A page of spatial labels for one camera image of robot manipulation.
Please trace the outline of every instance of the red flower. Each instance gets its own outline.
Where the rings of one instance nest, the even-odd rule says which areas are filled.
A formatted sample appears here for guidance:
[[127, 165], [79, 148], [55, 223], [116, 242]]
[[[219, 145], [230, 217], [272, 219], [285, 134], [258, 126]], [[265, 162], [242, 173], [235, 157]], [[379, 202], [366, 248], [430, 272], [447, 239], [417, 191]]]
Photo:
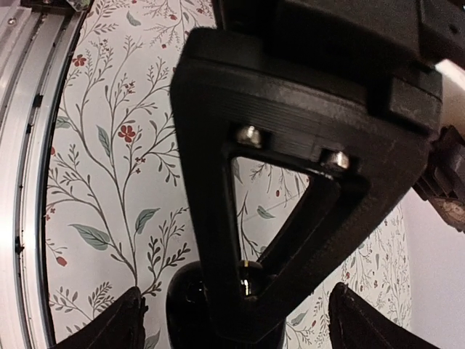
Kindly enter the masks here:
[[63, 257], [57, 257], [57, 263], [62, 267], [65, 267], [68, 264], [68, 262], [66, 262], [66, 259]]
[[76, 67], [82, 67], [87, 62], [87, 58], [83, 57], [82, 55], [78, 55], [78, 57], [73, 58], [73, 63]]
[[132, 138], [136, 135], [136, 132], [132, 130], [132, 126], [121, 126], [121, 131], [118, 132], [118, 136], [124, 138], [127, 143], [132, 142]]

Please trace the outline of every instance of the black plastic bracket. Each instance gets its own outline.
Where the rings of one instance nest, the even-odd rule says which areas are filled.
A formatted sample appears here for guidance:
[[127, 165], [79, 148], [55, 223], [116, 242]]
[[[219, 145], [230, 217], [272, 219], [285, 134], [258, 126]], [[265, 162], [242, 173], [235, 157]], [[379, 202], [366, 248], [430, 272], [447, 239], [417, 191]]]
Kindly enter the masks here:
[[213, 0], [219, 28], [264, 40], [275, 57], [367, 82], [413, 62], [465, 68], [458, 0]]
[[[263, 338], [357, 248], [423, 171], [428, 132], [381, 111], [370, 114], [369, 96], [362, 85], [270, 57], [258, 38], [191, 33], [171, 83], [171, 104], [210, 314], [223, 337]], [[388, 114], [428, 115], [430, 126], [438, 125], [440, 99], [437, 108], [414, 103], [400, 111], [396, 94], [383, 96]], [[249, 126], [259, 132], [259, 147], [239, 142], [238, 132]], [[326, 155], [337, 152], [350, 159], [346, 171], [325, 167]], [[240, 286], [230, 171], [238, 156], [314, 178], [259, 258], [269, 282], [253, 297]]]

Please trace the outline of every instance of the triangular cutout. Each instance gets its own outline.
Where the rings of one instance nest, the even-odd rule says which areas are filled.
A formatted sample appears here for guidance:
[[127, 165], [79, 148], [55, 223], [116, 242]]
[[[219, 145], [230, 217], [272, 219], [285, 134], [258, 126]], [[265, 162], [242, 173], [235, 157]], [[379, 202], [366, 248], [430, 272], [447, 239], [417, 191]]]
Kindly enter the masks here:
[[307, 174], [247, 158], [234, 158], [232, 171], [242, 259], [255, 261], [312, 180]]

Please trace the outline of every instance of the metal bolt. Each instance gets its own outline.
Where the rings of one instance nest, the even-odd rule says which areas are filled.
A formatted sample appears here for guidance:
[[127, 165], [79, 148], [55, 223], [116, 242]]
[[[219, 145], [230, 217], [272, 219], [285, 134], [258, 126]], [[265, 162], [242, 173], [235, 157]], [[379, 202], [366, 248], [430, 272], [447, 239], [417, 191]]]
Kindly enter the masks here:
[[240, 144], [260, 149], [263, 143], [262, 133], [253, 126], [245, 126], [238, 130], [236, 140]]
[[341, 151], [331, 153], [323, 162], [323, 166], [336, 171], [345, 171], [350, 167], [350, 159], [349, 156]]

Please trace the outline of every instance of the green leaf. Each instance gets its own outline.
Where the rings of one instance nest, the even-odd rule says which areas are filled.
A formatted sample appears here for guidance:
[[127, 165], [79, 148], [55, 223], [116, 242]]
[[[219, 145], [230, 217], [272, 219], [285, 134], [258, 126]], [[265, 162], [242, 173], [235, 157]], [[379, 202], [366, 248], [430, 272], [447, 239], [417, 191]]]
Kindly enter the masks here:
[[154, 349], [158, 341], [160, 340], [160, 331], [158, 330], [157, 334], [150, 336], [145, 340], [144, 349]]
[[256, 209], [256, 213], [259, 214], [261, 218], [264, 218], [266, 220], [269, 220], [271, 218], [275, 218], [272, 214], [270, 214], [266, 209], [264, 209], [262, 206], [258, 206]]
[[234, 177], [236, 177], [241, 184], [244, 184], [242, 182], [242, 179], [240, 178], [240, 167], [238, 158], [234, 158], [232, 160], [232, 171], [234, 172]]
[[71, 123], [66, 116], [58, 116], [57, 122], [55, 123], [55, 129], [69, 129]]
[[81, 224], [71, 224], [70, 227], [75, 228], [85, 242], [94, 247], [96, 250], [105, 251], [108, 248], [110, 237], [107, 233]]
[[126, 18], [128, 19], [129, 24], [133, 25], [134, 27], [137, 27], [138, 25], [141, 25], [141, 22], [139, 22], [134, 17], [132, 17], [130, 11], [128, 11], [128, 13], [126, 14]]
[[110, 157], [110, 138], [108, 138], [108, 133], [100, 126], [97, 125], [99, 130], [99, 141], [102, 143], [103, 148], [108, 157]]
[[302, 320], [304, 320], [304, 317], [307, 315], [307, 313], [308, 313], [308, 310], [305, 313], [300, 313], [298, 316], [296, 316], [296, 318], [293, 318], [291, 320], [291, 325], [297, 326], [298, 324], [300, 324]]
[[136, 233], [142, 234], [147, 223], [159, 209], [143, 209], [136, 220]]

